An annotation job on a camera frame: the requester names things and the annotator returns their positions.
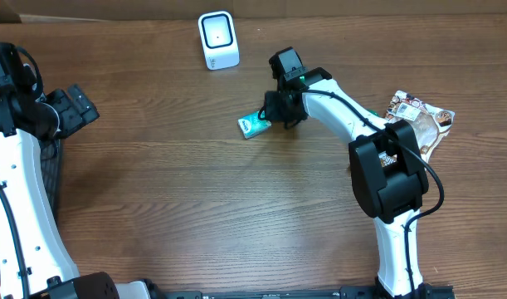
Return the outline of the teal white tissue pack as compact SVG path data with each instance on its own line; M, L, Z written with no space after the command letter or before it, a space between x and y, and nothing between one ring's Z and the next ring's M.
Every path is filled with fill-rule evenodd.
M271 127L271 122L264 119L264 112L254 112L237 120L237 124L246 139L253 138Z

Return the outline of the clear bag beige contents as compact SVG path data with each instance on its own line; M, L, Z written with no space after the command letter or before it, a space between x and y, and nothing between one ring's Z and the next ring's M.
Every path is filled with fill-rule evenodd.
M405 120L412 126L421 157L427 163L434 149L449 134L454 118L454 111L430 105L405 91L394 94L384 116L389 123Z

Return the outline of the green lid jar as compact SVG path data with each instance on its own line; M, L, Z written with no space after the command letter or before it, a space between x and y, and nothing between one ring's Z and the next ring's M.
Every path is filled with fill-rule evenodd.
M380 117L379 113L375 110L368 110L371 114L377 116L377 117Z

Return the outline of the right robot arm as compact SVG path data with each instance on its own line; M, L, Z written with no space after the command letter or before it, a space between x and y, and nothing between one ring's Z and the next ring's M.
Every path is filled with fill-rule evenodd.
M290 129L313 118L348 146L353 194L377 233L374 295L422 297L417 221L432 170L419 153L414 129L405 120L390 123L363 108L325 69L304 66L292 47L278 51L269 64L277 87L266 92L260 119Z

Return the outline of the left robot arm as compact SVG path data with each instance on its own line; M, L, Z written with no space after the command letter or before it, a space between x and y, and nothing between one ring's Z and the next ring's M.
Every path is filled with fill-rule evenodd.
M0 295L3 298L155 298L146 280L80 275L64 246L42 178L41 145L100 116L77 85L47 94L29 53L0 42Z

